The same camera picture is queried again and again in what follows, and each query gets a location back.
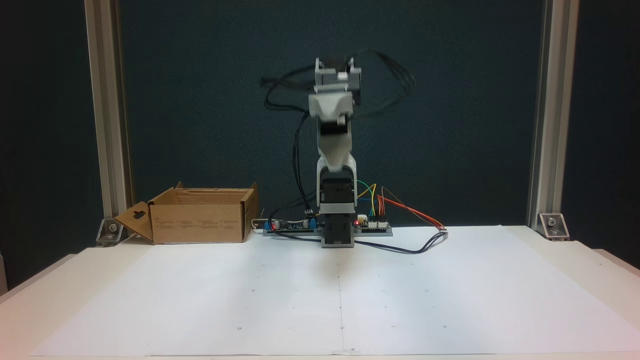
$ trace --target dark backdrop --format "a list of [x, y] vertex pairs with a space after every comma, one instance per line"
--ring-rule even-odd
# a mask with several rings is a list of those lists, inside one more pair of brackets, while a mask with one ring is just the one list
[[95, 245], [102, 219], [82, 0], [3, 3], [0, 251], [10, 288]]
[[639, 15], [580, 2], [562, 206], [576, 240], [640, 268]]
[[[542, 4], [122, 1], [137, 200], [178, 180], [193, 187], [256, 181], [267, 211], [294, 198], [299, 116], [265, 110], [259, 78], [371, 47], [412, 70], [417, 91], [385, 117], [354, 122], [359, 178], [446, 224], [524, 224]], [[363, 108], [399, 91], [377, 59], [357, 64]], [[306, 107], [304, 94], [276, 98]], [[317, 160], [311, 124], [302, 147], [309, 191]]]

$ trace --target green wire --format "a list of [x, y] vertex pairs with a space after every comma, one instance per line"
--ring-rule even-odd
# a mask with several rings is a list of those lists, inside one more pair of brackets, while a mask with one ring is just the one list
[[[365, 183], [364, 181], [361, 181], [361, 180], [358, 180], [358, 182], [367, 187], [367, 190], [371, 193], [371, 198], [373, 199], [373, 191], [371, 191], [371, 186], [367, 185], [367, 183]], [[373, 207], [371, 208], [371, 210], [369, 212], [369, 215], [373, 215]]]

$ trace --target wire bundle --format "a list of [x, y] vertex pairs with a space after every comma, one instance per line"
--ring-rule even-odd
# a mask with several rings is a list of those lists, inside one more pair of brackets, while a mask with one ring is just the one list
[[340, 70], [345, 71], [347, 69], [351, 58], [354, 58], [359, 54], [365, 54], [365, 53], [375, 54], [380, 58], [380, 60], [382, 60], [383, 63], [385, 63], [385, 65], [387, 66], [391, 74], [394, 76], [394, 78], [396, 78], [400, 82], [400, 85], [403, 88], [403, 92], [395, 97], [392, 97], [391, 99], [388, 99], [382, 102], [382, 105], [380, 105], [380, 107], [375, 110], [367, 111], [363, 113], [354, 113], [353, 116], [351, 117], [352, 119], [363, 119], [367, 117], [380, 115], [385, 111], [387, 111], [389, 108], [399, 103], [400, 100], [402, 100], [404, 97], [411, 95], [415, 90], [415, 78], [409, 70], [407, 70], [404, 66], [400, 65], [397, 61], [390, 58], [388, 55], [373, 49], [361, 49], [355, 52], [354, 54], [352, 54], [347, 58], [347, 61], [345, 61], [342, 64], [342, 67], [340, 68]]
[[291, 155], [291, 164], [293, 168], [293, 177], [296, 181], [296, 187], [300, 192], [300, 197], [305, 205], [305, 213], [311, 214], [313, 210], [311, 209], [311, 205], [307, 200], [307, 196], [305, 195], [305, 189], [302, 186], [302, 178], [300, 177], [300, 131], [305, 121], [309, 118], [309, 112], [299, 106], [291, 105], [291, 104], [277, 104], [271, 101], [269, 98], [271, 93], [278, 87], [286, 87], [295, 90], [311, 90], [313, 89], [313, 84], [309, 81], [299, 82], [293, 81], [290, 78], [299, 74], [303, 74], [305, 72], [311, 71], [315, 69], [315, 65], [309, 65], [306, 67], [301, 67], [299, 69], [290, 71], [284, 74], [281, 78], [261, 78], [260, 86], [268, 86], [269, 90], [267, 91], [266, 96], [264, 97], [264, 107], [273, 110], [273, 111], [298, 111], [301, 112], [302, 118], [298, 124], [298, 128], [294, 134], [293, 139], [293, 150]]

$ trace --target box flap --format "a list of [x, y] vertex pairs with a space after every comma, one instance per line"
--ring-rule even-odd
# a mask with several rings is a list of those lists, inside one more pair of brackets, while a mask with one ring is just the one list
[[162, 194], [154, 197], [149, 201], [149, 205], [177, 205], [178, 198], [175, 196], [175, 189], [169, 188]]
[[153, 232], [151, 231], [149, 206], [146, 202], [141, 201], [135, 204], [124, 213], [115, 217], [115, 220], [143, 238], [151, 242], [154, 241]]

